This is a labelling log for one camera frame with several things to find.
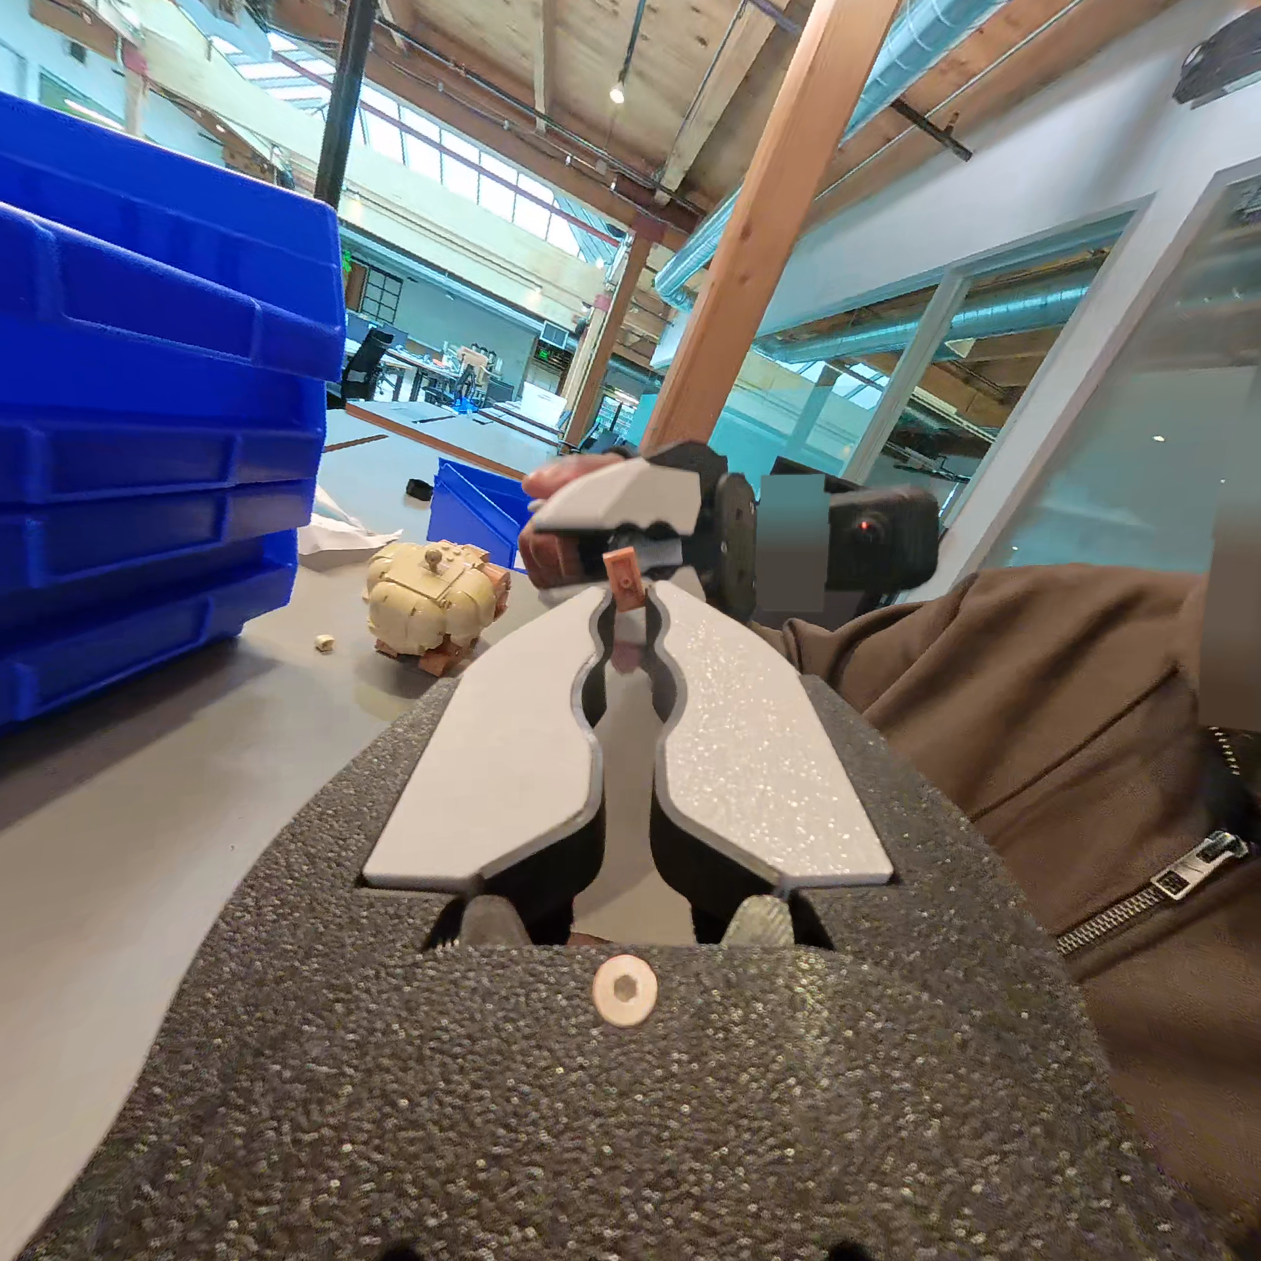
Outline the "grey desk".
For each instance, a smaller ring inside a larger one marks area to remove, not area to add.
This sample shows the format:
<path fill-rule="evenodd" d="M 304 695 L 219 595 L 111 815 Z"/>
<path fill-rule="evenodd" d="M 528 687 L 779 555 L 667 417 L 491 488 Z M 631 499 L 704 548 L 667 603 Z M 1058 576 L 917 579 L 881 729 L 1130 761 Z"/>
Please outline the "grey desk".
<path fill-rule="evenodd" d="M 2 735 L 2 1258 L 110 1131 L 236 885 L 424 693 L 372 647 L 366 564 L 298 564 L 238 639 Z"/>

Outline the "small orange brick assembly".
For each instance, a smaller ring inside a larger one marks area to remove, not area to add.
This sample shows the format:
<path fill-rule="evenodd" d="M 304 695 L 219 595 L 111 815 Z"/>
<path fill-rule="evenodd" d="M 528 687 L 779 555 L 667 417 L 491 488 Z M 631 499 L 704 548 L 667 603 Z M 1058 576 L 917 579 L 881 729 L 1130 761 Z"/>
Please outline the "small orange brick assembly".
<path fill-rule="evenodd" d="M 646 587 L 631 546 L 607 551 L 604 568 L 615 606 L 610 669 L 628 675 L 640 669 L 650 644 Z"/>

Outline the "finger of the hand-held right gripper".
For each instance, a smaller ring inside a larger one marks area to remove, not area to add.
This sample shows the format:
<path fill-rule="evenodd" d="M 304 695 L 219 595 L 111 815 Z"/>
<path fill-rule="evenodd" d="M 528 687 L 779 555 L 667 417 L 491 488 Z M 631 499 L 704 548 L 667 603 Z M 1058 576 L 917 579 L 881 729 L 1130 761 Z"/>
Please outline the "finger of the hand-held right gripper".
<path fill-rule="evenodd" d="M 695 469 L 618 457 L 540 499 L 525 532 L 580 542 L 618 535 L 688 540 L 699 515 L 703 484 Z"/>

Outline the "tan brown brick toy figure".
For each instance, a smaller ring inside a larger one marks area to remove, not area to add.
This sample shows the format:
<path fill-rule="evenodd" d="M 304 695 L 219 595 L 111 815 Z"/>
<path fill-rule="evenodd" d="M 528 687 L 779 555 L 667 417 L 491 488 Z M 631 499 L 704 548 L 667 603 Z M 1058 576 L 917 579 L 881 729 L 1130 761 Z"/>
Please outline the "tan brown brick toy figure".
<path fill-rule="evenodd" d="M 366 626 L 374 648 L 444 679 L 501 618 L 513 572 L 489 551 L 455 542 L 390 542 L 366 574 Z"/>

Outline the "black office chair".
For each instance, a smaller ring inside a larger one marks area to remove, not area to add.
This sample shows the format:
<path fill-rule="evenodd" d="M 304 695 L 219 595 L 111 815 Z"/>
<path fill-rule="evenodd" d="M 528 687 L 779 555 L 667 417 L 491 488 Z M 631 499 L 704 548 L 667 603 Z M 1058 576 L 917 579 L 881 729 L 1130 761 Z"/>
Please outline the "black office chair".
<path fill-rule="evenodd" d="M 381 373 L 381 359 L 393 345 L 393 332 L 369 325 L 358 351 L 350 353 L 341 377 L 325 389 L 329 409 L 345 409 L 348 400 L 374 400 L 376 383 Z"/>

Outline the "small blue storage bin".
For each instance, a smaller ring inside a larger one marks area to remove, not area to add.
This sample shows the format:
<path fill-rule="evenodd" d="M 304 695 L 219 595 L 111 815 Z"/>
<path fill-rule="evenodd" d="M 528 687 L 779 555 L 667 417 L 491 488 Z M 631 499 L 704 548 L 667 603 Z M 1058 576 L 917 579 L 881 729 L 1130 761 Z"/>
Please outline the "small blue storage bin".
<path fill-rule="evenodd" d="M 491 564 L 521 572 L 519 538 L 528 523 L 528 506 L 521 481 L 439 460 L 428 542 L 472 546 L 487 551 Z"/>

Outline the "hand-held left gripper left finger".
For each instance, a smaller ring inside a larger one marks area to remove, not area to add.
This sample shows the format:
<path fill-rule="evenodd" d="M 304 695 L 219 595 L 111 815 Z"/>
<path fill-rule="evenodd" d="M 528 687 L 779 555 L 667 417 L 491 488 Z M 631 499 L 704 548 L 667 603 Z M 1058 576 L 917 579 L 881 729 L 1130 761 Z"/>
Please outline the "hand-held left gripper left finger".
<path fill-rule="evenodd" d="M 607 856 L 611 595 L 581 587 L 456 681 L 361 872 L 366 888 L 576 894 Z"/>

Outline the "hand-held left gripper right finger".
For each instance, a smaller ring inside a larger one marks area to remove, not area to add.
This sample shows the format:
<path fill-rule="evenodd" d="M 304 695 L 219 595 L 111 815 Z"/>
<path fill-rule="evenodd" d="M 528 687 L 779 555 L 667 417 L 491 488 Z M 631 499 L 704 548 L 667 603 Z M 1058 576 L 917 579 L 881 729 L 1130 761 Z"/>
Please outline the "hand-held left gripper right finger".
<path fill-rule="evenodd" d="M 646 590 L 650 843 L 676 892 L 890 885 L 893 861 L 803 679 L 676 583 Z"/>

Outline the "wooden pillar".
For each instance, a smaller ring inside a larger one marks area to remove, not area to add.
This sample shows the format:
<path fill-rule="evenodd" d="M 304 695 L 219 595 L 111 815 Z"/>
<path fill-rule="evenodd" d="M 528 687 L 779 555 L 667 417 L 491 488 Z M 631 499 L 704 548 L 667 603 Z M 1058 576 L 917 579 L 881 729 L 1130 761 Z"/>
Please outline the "wooden pillar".
<path fill-rule="evenodd" d="M 813 6 L 654 400 L 644 455 L 710 437 L 898 9 L 898 0 Z"/>
<path fill-rule="evenodd" d="M 636 213 L 631 234 L 610 273 L 610 286 L 593 298 L 587 328 L 580 336 L 571 369 L 564 383 L 560 437 L 568 448 L 576 448 L 581 444 L 593 423 L 611 347 L 618 343 L 618 333 L 622 332 L 640 269 L 654 244 L 662 241 L 662 229 L 662 222 L 656 222 L 654 217 Z"/>

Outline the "torn white paper bag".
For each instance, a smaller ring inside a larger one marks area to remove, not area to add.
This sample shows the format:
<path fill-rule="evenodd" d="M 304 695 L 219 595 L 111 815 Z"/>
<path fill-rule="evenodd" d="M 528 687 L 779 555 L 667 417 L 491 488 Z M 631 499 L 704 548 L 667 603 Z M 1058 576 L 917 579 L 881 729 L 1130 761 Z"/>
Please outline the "torn white paper bag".
<path fill-rule="evenodd" d="M 358 558 L 372 558 L 397 540 L 400 532 L 369 530 L 361 518 L 341 511 L 338 502 L 317 484 L 312 515 L 296 530 L 296 558 L 304 567 L 338 567 Z"/>

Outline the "long wooden table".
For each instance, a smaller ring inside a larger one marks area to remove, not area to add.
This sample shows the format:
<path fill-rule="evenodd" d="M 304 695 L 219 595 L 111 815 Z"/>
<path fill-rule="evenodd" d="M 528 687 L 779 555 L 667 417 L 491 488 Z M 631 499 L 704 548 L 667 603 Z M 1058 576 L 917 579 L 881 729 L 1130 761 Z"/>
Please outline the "long wooden table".
<path fill-rule="evenodd" d="M 369 432 L 406 437 L 447 460 L 463 460 L 516 481 L 556 455 L 543 437 L 501 420 L 459 413 L 421 400 L 353 400 L 325 409 L 325 448 Z"/>

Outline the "person's brown jacket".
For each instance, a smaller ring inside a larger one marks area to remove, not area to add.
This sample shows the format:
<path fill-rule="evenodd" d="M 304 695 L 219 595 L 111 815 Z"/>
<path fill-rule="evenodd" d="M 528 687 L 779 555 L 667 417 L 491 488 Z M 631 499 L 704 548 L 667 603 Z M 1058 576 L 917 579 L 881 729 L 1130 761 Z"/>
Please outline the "person's brown jacket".
<path fill-rule="evenodd" d="M 1200 719 L 1208 574 L 982 568 L 837 630 L 752 626 L 1005 861 L 1066 946 L 1110 1088 L 1257 1258 L 1257 731 Z"/>

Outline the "person's right hand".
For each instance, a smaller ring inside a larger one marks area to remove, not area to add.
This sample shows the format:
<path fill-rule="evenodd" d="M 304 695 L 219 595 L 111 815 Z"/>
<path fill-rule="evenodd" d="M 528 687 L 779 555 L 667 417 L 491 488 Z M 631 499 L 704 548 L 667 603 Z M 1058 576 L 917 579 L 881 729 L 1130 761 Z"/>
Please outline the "person's right hand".
<path fill-rule="evenodd" d="M 568 484 L 607 468 L 619 464 L 624 460 L 622 452 L 581 452 L 551 460 L 548 464 L 531 469 L 521 488 L 531 496 L 531 502 L 543 502 L 556 496 Z M 531 514 L 528 523 L 519 538 L 519 555 L 524 572 L 528 574 L 537 590 L 553 590 L 576 586 L 584 574 L 581 562 L 576 555 L 576 542 L 571 538 L 559 538 L 551 532 L 540 532 L 537 514 Z"/>

